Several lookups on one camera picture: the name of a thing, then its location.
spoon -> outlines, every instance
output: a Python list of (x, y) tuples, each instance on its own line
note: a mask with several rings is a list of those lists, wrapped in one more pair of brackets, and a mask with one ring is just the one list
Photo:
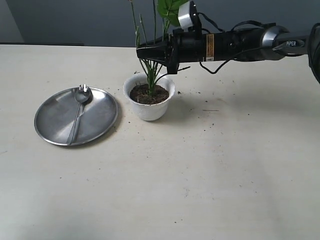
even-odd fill
[(79, 116), (80, 109), (82, 107), (82, 111), (84, 110), (85, 104), (90, 100), (91, 96), (92, 96), (92, 92), (86, 84), (80, 85), (79, 88), (75, 91), (74, 98), (79, 103), (79, 107), (78, 107), (75, 119), (73, 121), (73, 125), (71, 128), (69, 137), (66, 141), (68, 145), (70, 145), (73, 142), (76, 133), (78, 133), (78, 128), (79, 128), (78, 119), (80, 118)]

orange label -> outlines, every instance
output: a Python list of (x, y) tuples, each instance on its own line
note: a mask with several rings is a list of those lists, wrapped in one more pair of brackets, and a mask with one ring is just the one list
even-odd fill
[(206, 53), (205, 53), (205, 61), (213, 61), (215, 57), (215, 36), (214, 34), (206, 35)]

dirt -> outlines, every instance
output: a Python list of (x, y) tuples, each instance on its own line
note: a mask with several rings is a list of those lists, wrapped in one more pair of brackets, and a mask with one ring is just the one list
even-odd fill
[(148, 84), (141, 84), (135, 86), (130, 92), (130, 98), (139, 104), (159, 104), (169, 97), (169, 92), (162, 86), (156, 85), (154, 87), (154, 95), (148, 95)]

table surface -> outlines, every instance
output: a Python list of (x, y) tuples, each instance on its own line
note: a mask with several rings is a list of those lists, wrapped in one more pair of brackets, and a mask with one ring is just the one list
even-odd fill
[[(122, 92), (141, 71), (133, 48), (0, 45), (0, 239), (318, 240), (307, 57), (182, 66), (181, 94), (145, 122)], [(84, 83), (118, 101), (112, 130), (76, 148), (42, 140), (39, 106)]]

metal plate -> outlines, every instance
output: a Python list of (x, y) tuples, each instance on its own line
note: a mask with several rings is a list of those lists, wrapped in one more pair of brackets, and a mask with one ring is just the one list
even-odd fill
[(85, 105), (79, 119), (77, 137), (68, 145), (67, 139), (77, 114), (79, 103), (74, 94), (77, 87), (61, 91), (46, 100), (34, 118), (34, 127), (45, 141), (59, 146), (88, 143), (105, 134), (118, 117), (118, 104), (108, 92), (90, 87), (92, 101)]

